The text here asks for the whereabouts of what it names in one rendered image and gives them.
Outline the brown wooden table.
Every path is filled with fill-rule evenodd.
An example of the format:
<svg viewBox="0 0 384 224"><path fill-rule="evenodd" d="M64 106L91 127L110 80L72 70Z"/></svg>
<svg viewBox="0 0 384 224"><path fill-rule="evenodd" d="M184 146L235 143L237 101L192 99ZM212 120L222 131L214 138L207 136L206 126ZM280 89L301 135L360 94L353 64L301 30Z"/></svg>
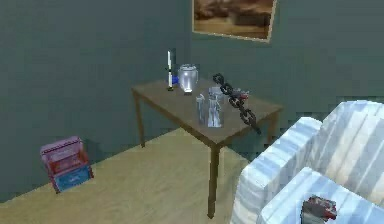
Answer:
<svg viewBox="0 0 384 224"><path fill-rule="evenodd" d="M186 132L210 148L210 179L207 216L213 219L216 210L216 193L219 156L221 149L227 147L235 137L247 134L251 127L238 119L237 109L227 107L224 110L224 127L208 128L200 125L197 120L195 97L211 87L213 83L202 79L196 92L186 96L180 88L166 90L163 80L136 85L131 88L138 125L140 145L145 146L144 127L141 116L140 102L143 101L159 113L180 126Z"/></svg>

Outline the clear glass pitcher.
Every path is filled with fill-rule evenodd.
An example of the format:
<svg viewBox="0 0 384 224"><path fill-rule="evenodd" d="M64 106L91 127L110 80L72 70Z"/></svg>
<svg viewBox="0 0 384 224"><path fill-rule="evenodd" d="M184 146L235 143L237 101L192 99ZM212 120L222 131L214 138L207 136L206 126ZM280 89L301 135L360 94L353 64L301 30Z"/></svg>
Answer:
<svg viewBox="0 0 384 224"><path fill-rule="evenodd" d="M198 123L208 128L221 128L223 118L224 94L219 87L210 87L208 94L200 93L196 97Z"/></svg>

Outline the clear glass jar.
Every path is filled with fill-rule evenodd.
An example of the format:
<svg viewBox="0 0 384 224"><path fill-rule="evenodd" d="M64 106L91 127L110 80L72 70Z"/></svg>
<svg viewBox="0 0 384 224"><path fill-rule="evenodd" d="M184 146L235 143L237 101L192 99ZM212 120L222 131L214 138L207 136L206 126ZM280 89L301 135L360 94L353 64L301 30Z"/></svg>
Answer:
<svg viewBox="0 0 384 224"><path fill-rule="evenodd" d="M199 72L195 65L184 64L178 70L178 82L184 93L192 93L196 88Z"/></svg>

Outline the white candle on holder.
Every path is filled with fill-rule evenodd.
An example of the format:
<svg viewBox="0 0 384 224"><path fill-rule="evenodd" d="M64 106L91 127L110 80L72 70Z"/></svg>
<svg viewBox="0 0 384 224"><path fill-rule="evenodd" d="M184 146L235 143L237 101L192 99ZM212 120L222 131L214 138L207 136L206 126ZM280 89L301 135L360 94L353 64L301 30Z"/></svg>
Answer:
<svg viewBox="0 0 384 224"><path fill-rule="evenodd" d="M172 75L172 55L171 51L167 51L167 70L168 70L168 91L173 91L173 75Z"/></svg>

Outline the red and black small object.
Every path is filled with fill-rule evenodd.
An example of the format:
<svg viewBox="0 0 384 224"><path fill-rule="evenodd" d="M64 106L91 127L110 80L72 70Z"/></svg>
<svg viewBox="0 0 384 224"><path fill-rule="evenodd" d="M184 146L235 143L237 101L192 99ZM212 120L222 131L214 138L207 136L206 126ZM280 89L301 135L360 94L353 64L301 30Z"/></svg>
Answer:
<svg viewBox="0 0 384 224"><path fill-rule="evenodd" d="M239 100L247 100L249 98L249 92L240 88L235 89L233 94Z"/></svg>

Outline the pink and blue box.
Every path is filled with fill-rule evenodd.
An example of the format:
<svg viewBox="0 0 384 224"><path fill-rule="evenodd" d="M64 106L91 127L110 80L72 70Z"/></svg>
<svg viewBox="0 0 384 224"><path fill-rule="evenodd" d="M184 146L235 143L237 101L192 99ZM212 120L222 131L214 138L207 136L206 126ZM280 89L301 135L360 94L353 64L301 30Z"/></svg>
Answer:
<svg viewBox="0 0 384 224"><path fill-rule="evenodd" d="M94 177L83 141L78 136L42 146L40 156L57 194Z"/></svg>

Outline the dark red grey object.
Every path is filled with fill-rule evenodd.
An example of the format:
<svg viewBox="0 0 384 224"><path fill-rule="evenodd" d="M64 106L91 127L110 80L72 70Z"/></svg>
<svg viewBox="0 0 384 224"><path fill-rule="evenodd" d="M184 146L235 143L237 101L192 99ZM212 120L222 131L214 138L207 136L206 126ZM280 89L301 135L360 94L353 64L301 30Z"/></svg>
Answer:
<svg viewBox="0 0 384 224"><path fill-rule="evenodd" d="M336 203L316 195L302 203L300 224L325 224L337 217Z"/></svg>

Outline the brown framed wall picture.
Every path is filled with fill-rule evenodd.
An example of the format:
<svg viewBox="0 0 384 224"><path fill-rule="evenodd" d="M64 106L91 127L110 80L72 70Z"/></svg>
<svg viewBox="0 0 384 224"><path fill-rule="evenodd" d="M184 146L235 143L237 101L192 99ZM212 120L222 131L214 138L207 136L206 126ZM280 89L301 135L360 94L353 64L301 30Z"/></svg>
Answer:
<svg viewBox="0 0 384 224"><path fill-rule="evenodd" d="M278 0L192 0L192 32L268 43Z"/></svg>

